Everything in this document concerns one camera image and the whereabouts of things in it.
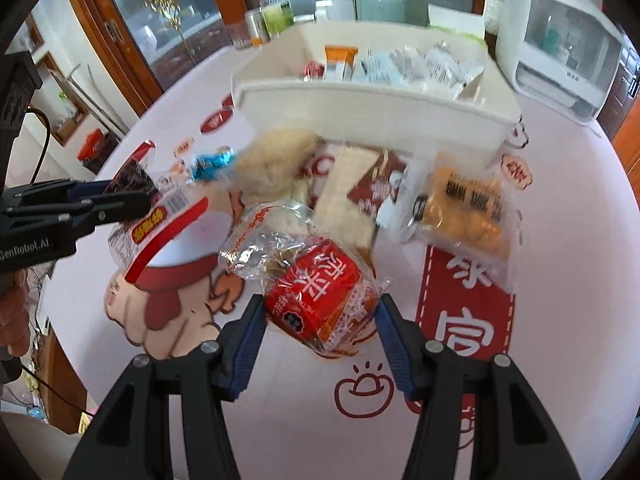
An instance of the table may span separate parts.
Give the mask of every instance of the table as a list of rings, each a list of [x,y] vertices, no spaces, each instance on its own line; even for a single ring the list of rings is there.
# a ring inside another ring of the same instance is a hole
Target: table
[[[100,176],[112,177],[145,139],[157,146],[152,170],[170,167],[185,137],[193,137],[196,153],[244,146],[253,131],[238,113],[212,134],[202,135],[200,127],[228,94],[231,71],[250,55],[225,49],[195,68],[132,129]],[[597,123],[583,128],[533,101],[519,102],[525,126],[495,159],[496,171],[510,176],[522,215],[517,296],[487,282],[474,262],[422,242],[395,246],[380,234],[373,259],[379,276],[393,277],[389,292],[401,313],[430,336],[475,356],[508,350],[582,478],[599,479],[622,449],[640,402],[640,214]],[[58,263],[44,303],[98,403],[141,352],[126,337],[140,334],[125,334],[105,315],[105,290],[116,271],[109,231],[98,229],[79,241],[76,256]],[[218,312],[216,323],[237,319],[256,291],[247,283],[238,307]],[[133,316],[133,303],[130,308]],[[475,335],[461,336],[460,326]],[[162,351],[151,341],[157,335],[146,333],[148,350]],[[379,339],[358,348],[354,357],[324,360],[268,328],[249,389],[224,408],[244,480],[263,479],[267,471],[267,478],[290,480],[301,468],[308,480],[336,472],[340,478],[401,477],[418,416],[395,390]],[[175,424],[175,402],[171,412]],[[466,478],[472,449],[471,405],[465,413],[457,478]],[[174,475],[186,478],[177,429],[172,446]]]

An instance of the red banner print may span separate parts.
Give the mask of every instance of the red banner print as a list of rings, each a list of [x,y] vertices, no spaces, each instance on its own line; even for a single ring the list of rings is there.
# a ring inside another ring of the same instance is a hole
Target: red banner print
[[[507,352],[515,296],[494,285],[475,260],[427,248],[415,322],[428,339],[437,339],[457,354],[489,360]],[[407,402],[414,413],[420,405]],[[462,399],[460,449],[473,442],[473,395]]]

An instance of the human hand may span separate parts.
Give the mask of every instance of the human hand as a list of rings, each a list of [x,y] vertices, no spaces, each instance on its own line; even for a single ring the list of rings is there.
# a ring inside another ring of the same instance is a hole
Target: human hand
[[[14,274],[14,286],[0,298],[0,347],[7,346],[9,353],[21,357],[29,351],[29,312],[27,311],[27,271]]]

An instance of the blue gripper pad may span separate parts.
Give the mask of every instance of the blue gripper pad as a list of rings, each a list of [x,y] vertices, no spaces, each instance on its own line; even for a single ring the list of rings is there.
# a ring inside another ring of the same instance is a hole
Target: blue gripper pad
[[[402,338],[402,324],[406,323],[389,294],[383,294],[376,311],[376,328],[385,350],[386,360],[394,376],[396,386],[407,398],[414,399],[417,388],[412,377],[412,355]]]
[[[244,335],[238,344],[231,366],[231,383],[228,393],[233,400],[244,392],[249,384],[251,372],[254,370],[255,359],[262,344],[264,331],[267,329],[267,315],[264,309],[262,296],[255,294],[247,306],[247,311],[242,315],[240,322],[245,321],[248,315]]]

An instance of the red snack package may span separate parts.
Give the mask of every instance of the red snack package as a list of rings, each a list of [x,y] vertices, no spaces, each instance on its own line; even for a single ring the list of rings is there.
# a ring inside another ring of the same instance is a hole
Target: red snack package
[[[325,354],[371,320],[378,296],[373,280],[334,241],[310,237],[264,301],[276,325]]]
[[[322,79],[322,76],[324,75],[324,65],[317,61],[309,61],[306,64],[302,75],[304,76],[305,81],[310,81],[311,79]]]

